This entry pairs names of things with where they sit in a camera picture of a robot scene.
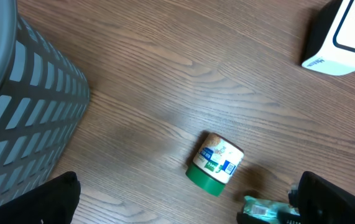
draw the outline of jar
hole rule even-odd
[[[243,157],[244,153],[240,149],[211,133],[185,174],[209,194],[219,196]]]

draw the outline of white device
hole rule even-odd
[[[355,0],[331,1],[321,10],[302,67],[328,75],[355,71]]]

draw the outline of wood grain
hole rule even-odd
[[[86,74],[91,103],[52,176],[74,223],[234,223],[242,196],[287,201],[305,170],[355,195],[355,73],[298,66],[326,0],[20,0]],[[209,132],[245,150],[220,197],[185,177]]]

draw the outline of laundry basket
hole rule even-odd
[[[89,97],[80,70],[0,0],[0,205],[47,180]]]

